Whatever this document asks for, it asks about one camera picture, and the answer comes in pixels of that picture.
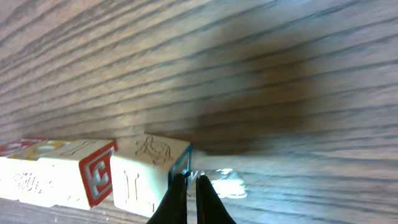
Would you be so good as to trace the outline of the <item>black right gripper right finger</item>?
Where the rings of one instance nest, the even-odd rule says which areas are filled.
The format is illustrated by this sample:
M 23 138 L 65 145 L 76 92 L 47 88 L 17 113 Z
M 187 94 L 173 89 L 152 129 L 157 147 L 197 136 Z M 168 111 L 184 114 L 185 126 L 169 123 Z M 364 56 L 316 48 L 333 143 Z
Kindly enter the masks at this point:
M 198 224 L 236 224 L 206 175 L 196 179 L 196 202 Z

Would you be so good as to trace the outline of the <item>green-top wooden block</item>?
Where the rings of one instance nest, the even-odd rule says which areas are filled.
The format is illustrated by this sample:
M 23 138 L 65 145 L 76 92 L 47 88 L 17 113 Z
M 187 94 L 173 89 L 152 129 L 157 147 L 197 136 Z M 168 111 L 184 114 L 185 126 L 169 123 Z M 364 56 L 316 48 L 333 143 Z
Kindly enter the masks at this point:
M 100 204 L 113 191 L 110 158 L 117 151 L 115 140 L 68 141 L 37 161 L 1 157 L 1 197 L 84 210 Z

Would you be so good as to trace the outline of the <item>lone plain wooden block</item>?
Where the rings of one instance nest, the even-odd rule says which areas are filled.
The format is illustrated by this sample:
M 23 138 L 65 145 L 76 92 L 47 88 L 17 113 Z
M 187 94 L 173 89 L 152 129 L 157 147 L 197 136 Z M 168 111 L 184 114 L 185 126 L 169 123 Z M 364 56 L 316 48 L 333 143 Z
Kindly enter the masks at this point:
M 188 141 L 143 134 L 110 159 L 113 201 L 117 208 L 153 216 L 176 174 L 192 169 Z

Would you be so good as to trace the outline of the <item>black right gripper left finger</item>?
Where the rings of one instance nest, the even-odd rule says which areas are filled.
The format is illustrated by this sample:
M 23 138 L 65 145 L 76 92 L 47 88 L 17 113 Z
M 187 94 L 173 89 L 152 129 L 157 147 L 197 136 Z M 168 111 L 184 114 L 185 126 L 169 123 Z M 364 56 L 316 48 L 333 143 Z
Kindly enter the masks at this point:
M 187 176 L 176 174 L 147 224 L 187 224 Z

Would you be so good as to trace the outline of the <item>wooden block blue edge lowest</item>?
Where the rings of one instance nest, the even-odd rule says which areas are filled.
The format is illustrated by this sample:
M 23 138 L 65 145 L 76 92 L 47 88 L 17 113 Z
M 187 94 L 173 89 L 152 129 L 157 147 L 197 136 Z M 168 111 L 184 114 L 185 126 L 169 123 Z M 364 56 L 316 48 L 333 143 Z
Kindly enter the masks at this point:
M 29 146 L 38 144 L 44 141 L 44 139 L 18 139 L 11 142 L 7 142 L 1 145 L 1 157 L 11 155 L 15 152 L 21 151 Z

